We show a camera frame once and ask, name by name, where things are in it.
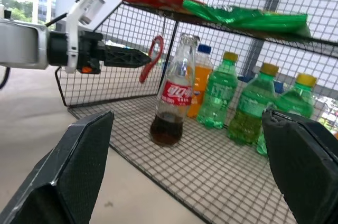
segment shelf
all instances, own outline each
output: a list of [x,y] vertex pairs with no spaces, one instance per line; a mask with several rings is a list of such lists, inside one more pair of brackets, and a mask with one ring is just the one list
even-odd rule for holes
[[168,10],[159,10],[152,7],[147,6],[139,6],[129,3],[124,3],[127,6],[131,6],[137,8],[139,10],[147,11],[153,14],[157,14],[175,21],[190,23],[198,26],[209,27],[215,30],[225,31],[232,34],[239,34],[242,36],[247,36],[251,38],[256,38],[260,40],[265,40],[271,43],[277,43],[297,49],[302,49],[309,52],[315,52],[321,55],[325,55],[328,57],[338,58],[338,42],[330,42],[315,38],[306,38],[300,35],[294,34],[280,34],[274,32],[258,32],[258,31],[242,31],[235,30],[229,27],[226,27],[221,24],[213,23],[201,19],[195,15],[188,15],[182,13],[176,13]]
[[227,139],[226,129],[207,130],[187,118],[178,146],[152,143],[155,103],[156,97],[143,97],[69,112],[82,118],[113,110],[111,147],[206,223],[296,223],[268,160]]

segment green soda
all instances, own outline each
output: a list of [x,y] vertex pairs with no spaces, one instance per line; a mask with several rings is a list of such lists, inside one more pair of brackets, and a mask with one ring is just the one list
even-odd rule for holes
[[[299,73],[294,86],[277,98],[276,108],[310,118],[313,113],[313,95],[311,88],[316,84],[316,78],[305,73]],[[267,155],[264,136],[258,139],[257,152]]]
[[206,127],[222,128],[229,103],[237,88],[237,54],[225,52],[220,66],[210,76],[197,121]]
[[261,134],[262,112],[275,102],[274,77],[278,67],[263,63],[258,77],[243,89],[236,114],[228,127],[228,136],[239,144],[257,143]]

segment blue bottle cap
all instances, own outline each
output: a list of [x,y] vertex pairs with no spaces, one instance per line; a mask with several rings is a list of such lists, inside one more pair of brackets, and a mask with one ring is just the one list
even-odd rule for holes
[[206,53],[206,54],[210,54],[211,53],[211,47],[204,45],[204,44],[200,44],[197,51]]

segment red clip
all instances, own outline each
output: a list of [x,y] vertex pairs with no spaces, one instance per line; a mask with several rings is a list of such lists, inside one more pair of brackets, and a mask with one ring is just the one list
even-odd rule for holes
[[144,66],[144,68],[141,72],[141,75],[139,76],[139,82],[141,82],[141,83],[143,83],[147,79],[150,70],[158,62],[159,58],[162,55],[163,47],[164,47],[164,41],[163,41],[163,38],[160,35],[156,36],[153,39],[152,46],[150,46],[150,50],[149,50],[148,55],[149,55],[149,57],[152,58],[153,49],[154,49],[154,46],[155,46],[156,43],[159,45],[159,52],[157,53],[157,57],[152,62],[150,62],[150,63],[146,64],[146,66]]

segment cola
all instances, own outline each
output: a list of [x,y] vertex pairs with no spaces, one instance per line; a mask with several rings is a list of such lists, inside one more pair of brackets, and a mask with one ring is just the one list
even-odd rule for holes
[[153,142],[160,146],[175,145],[182,137],[183,120],[193,94],[197,41],[196,36],[181,35],[176,55],[159,89],[150,134]]
[[160,146],[173,146],[182,137],[183,119],[173,113],[161,113],[155,116],[150,127],[153,142]]

